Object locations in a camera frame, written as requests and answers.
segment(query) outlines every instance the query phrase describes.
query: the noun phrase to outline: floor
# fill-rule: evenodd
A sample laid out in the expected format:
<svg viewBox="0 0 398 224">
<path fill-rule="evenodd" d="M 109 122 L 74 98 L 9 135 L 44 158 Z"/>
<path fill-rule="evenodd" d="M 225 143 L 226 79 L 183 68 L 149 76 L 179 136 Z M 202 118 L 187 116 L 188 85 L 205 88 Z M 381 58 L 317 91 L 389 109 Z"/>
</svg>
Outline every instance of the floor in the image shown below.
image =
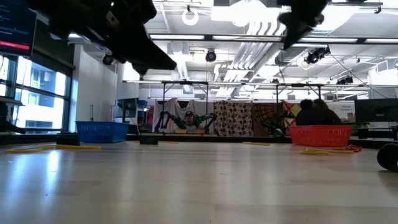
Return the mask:
<svg viewBox="0 0 398 224">
<path fill-rule="evenodd" d="M 101 151 L 0 152 L 0 223 L 397 223 L 398 175 L 375 150 L 124 142 Z"/>
</svg>

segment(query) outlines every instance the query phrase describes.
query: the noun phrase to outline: computer screen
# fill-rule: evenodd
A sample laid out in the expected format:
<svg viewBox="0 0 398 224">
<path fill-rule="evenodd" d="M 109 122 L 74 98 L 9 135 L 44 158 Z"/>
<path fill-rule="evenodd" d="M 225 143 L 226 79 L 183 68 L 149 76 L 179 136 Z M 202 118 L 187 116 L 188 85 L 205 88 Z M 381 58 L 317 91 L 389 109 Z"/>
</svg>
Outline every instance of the computer screen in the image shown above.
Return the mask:
<svg viewBox="0 0 398 224">
<path fill-rule="evenodd" d="M 0 52 L 30 57 L 32 55 L 36 13 L 23 0 L 0 1 Z"/>
<path fill-rule="evenodd" d="M 355 101 L 356 122 L 398 121 L 398 99 L 371 99 Z"/>
</svg>

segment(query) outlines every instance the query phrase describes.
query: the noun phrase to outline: blue basket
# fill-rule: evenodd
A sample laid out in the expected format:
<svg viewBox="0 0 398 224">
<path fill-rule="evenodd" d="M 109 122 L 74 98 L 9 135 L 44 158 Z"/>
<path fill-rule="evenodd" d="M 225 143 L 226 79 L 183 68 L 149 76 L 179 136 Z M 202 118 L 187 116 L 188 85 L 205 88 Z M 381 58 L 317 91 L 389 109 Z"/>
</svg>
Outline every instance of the blue basket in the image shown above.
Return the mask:
<svg viewBox="0 0 398 224">
<path fill-rule="evenodd" d="M 79 141 L 114 143 L 125 141 L 129 124 L 115 122 L 76 121 Z"/>
</svg>

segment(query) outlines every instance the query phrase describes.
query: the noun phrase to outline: plastic basket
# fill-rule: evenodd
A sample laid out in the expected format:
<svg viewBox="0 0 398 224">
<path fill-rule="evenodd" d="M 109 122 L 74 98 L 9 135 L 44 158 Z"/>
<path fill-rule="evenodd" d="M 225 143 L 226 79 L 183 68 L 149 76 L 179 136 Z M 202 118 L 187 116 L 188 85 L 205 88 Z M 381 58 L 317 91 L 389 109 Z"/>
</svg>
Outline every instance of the plastic basket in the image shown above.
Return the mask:
<svg viewBox="0 0 398 224">
<path fill-rule="evenodd" d="M 114 143 L 126 140 L 129 124 L 115 122 L 76 121 L 79 141 Z"/>
<path fill-rule="evenodd" d="M 351 126 L 292 126 L 289 128 L 294 144 L 303 146 L 342 147 L 348 145 Z"/>
</svg>

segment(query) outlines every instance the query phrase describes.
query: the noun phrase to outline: wheel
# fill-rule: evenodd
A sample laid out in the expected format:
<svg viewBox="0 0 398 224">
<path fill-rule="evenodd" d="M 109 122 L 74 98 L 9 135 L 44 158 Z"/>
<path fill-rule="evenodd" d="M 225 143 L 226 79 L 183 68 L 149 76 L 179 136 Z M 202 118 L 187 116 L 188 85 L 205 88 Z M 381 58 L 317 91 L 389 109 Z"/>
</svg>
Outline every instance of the wheel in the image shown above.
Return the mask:
<svg viewBox="0 0 398 224">
<path fill-rule="evenodd" d="M 104 63 L 104 65 L 112 65 L 113 61 L 114 59 L 110 55 L 105 55 L 105 57 L 102 59 L 102 63 Z"/>
<path fill-rule="evenodd" d="M 377 162 L 386 170 L 398 172 L 398 144 L 386 144 L 377 154 Z"/>
</svg>

